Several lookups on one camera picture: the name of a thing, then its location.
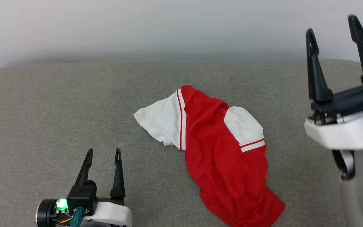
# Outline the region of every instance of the fabric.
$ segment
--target fabric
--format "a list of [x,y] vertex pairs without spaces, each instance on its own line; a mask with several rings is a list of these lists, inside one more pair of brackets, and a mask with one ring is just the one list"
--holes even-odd
[[[321,64],[334,92],[359,85],[359,63]],[[185,84],[245,108],[263,127],[267,187],[286,204],[273,227],[345,226],[331,151],[303,129],[311,113],[306,69],[306,60],[0,69],[0,226],[35,226],[40,201],[68,194],[89,148],[89,178],[98,197],[109,197],[120,148],[133,227],[226,227],[200,200],[184,152],[153,139],[133,116]]]
[[284,210],[266,186],[261,125],[245,109],[185,85],[134,114],[156,140],[186,151],[206,207],[232,227],[271,226]]

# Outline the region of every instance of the couch cushion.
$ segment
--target couch cushion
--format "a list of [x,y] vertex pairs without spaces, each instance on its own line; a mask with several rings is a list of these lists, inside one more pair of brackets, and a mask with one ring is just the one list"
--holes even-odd
[[[334,92],[359,84],[351,61],[322,61]],[[142,107],[190,84],[248,110],[266,138],[268,187],[286,204],[275,226],[343,226],[339,172],[305,135],[305,61],[51,64],[0,69],[0,226],[34,226],[43,199],[66,197],[89,148],[89,179],[108,197],[122,152],[134,226],[225,226],[206,209],[184,151],[135,121]]]

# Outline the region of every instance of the teal connector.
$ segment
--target teal connector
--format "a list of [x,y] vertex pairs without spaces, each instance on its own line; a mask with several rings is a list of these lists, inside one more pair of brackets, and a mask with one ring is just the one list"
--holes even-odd
[[83,207],[77,207],[75,209],[71,221],[69,222],[69,225],[71,227],[79,227],[84,217],[85,217],[85,209]]

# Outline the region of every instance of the shirt sleeve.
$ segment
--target shirt sleeve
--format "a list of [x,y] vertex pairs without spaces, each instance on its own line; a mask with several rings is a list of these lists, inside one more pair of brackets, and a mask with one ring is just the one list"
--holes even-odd
[[166,99],[139,109],[134,118],[153,138],[163,142],[165,146],[175,145],[180,150],[186,150],[185,131],[183,132],[186,113],[180,89]]
[[261,125],[246,109],[229,108],[224,123],[239,142],[242,152],[265,146]]

